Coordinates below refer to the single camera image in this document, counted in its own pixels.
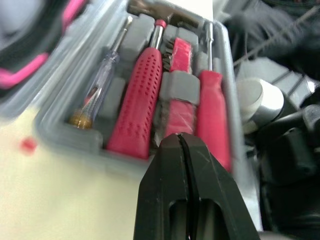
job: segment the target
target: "red handle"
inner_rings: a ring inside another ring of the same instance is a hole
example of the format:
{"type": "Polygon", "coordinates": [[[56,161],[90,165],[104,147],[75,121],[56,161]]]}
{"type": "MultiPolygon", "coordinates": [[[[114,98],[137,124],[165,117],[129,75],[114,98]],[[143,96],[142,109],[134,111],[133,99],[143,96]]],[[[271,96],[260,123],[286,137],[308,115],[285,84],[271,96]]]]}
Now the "red handle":
{"type": "Polygon", "coordinates": [[[170,102],[165,136],[176,133],[194,133],[195,107],[188,102],[172,100],[170,102]]]}
{"type": "Polygon", "coordinates": [[[196,135],[227,170],[231,170],[229,134],[225,98],[221,90],[222,75],[203,71],[200,76],[200,104],[197,109],[196,135]]]}
{"type": "Polygon", "coordinates": [[[161,53],[148,47],[135,64],[107,150],[148,159],[152,118],[161,79],[161,53]]]}

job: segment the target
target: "plastic tool case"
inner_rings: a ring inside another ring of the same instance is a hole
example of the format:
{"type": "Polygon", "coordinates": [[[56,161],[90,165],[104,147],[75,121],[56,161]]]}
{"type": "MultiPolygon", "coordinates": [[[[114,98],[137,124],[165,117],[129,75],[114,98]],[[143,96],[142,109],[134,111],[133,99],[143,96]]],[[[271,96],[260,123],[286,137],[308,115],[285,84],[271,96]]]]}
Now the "plastic tool case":
{"type": "MultiPolygon", "coordinates": [[[[206,60],[208,57],[204,54],[207,52],[205,25],[208,20],[165,1],[151,2],[179,9],[186,16],[192,16],[198,20],[198,26],[193,28],[188,23],[186,25],[172,25],[170,21],[167,21],[159,48],[163,54],[166,43],[176,37],[189,42],[192,45],[192,74],[197,77],[197,74],[206,70],[208,66],[206,60]]],[[[71,74],[58,75],[61,78],[62,85],[59,90],[49,96],[45,105],[41,108],[35,118],[35,128],[40,138],[55,149],[64,149],[76,154],[87,155],[87,163],[100,169],[122,171],[129,175],[138,174],[139,177],[142,177],[154,156],[153,144],[150,144],[148,159],[139,159],[108,151],[106,146],[119,117],[134,65],[143,50],[149,46],[155,29],[155,22],[158,19],[150,16],[150,14],[148,15],[148,13],[137,15],[128,13],[128,0],[110,0],[108,4],[108,10],[105,11],[103,17],[103,27],[101,27],[101,24],[99,28],[96,27],[94,41],[91,41],[90,46],[83,51],[71,74]],[[106,51],[111,49],[129,15],[133,17],[133,22],[119,47],[119,62],[116,65],[114,77],[104,102],[93,122],[93,127],[92,129],[78,129],[69,123],[70,117],[83,104],[88,91],[92,87],[92,81],[97,73],[99,63],[106,51]]],[[[219,62],[219,64],[215,64],[214,71],[223,75],[222,91],[227,105],[231,158],[232,164],[237,166],[233,170],[233,176],[237,181],[239,174],[236,171],[239,169],[238,166],[241,166],[239,171],[245,176],[250,167],[245,160],[244,140],[228,32],[220,22],[213,22],[213,38],[213,62],[219,62]]],[[[157,126],[157,122],[159,123],[157,113],[161,110],[159,111],[158,108],[159,104],[154,111],[153,128],[157,126]]],[[[243,192],[249,185],[249,183],[243,183],[243,188],[241,186],[239,188],[243,192]]]]}
{"type": "MultiPolygon", "coordinates": [[[[5,3],[9,9],[10,5],[17,8],[15,1],[1,1],[2,5],[5,3]]],[[[59,89],[62,76],[71,73],[84,49],[95,41],[102,27],[99,23],[105,21],[111,1],[48,0],[21,4],[20,8],[28,6],[33,11],[30,13],[33,17],[0,44],[0,117],[3,119],[17,117],[33,100],[43,103],[49,93],[59,89]]],[[[8,18],[21,20],[24,12],[15,15],[8,18]]],[[[17,27],[12,21],[7,24],[12,29],[17,27]]]]}

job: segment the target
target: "pink strap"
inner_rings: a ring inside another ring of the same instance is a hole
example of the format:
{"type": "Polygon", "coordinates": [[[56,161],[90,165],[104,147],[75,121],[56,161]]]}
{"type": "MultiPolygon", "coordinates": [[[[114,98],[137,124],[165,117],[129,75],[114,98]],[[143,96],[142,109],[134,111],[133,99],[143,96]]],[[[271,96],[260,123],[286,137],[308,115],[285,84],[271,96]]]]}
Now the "pink strap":
{"type": "Polygon", "coordinates": [[[0,68],[0,88],[9,89],[21,83],[35,73],[47,61],[48,57],[48,53],[42,53],[16,73],[0,68]]]}
{"type": "Polygon", "coordinates": [[[76,17],[77,13],[86,4],[87,0],[70,0],[66,6],[63,16],[62,16],[62,27],[63,32],[67,29],[73,19],[76,17]]]}

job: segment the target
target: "textured red handle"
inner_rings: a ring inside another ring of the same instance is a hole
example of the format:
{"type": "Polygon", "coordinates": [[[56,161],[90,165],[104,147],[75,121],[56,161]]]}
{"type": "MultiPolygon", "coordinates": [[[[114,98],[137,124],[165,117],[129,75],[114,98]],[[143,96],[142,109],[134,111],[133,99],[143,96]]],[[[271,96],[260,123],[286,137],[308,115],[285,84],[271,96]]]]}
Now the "textured red handle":
{"type": "Polygon", "coordinates": [[[161,53],[148,47],[136,61],[107,150],[148,159],[152,118],[161,79],[161,53]]]}
{"type": "Polygon", "coordinates": [[[225,98],[221,90],[222,75],[203,71],[200,76],[200,104],[197,109],[196,136],[227,170],[231,170],[229,134],[225,98]]]}

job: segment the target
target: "hammer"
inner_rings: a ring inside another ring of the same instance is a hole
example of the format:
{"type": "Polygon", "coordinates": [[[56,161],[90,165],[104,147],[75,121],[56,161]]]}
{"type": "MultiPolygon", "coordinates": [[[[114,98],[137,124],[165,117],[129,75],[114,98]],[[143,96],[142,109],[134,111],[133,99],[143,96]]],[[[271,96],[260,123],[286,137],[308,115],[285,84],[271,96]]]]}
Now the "hammer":
{"type": "Polygon", "coordinates": [[[172,3],[161,0],[130,0],[127,11],[130,14],[146,14],[154,19],[162,19],[167,24],[184,27],[196,34],[203,29],[205,20],[172,3]]]}

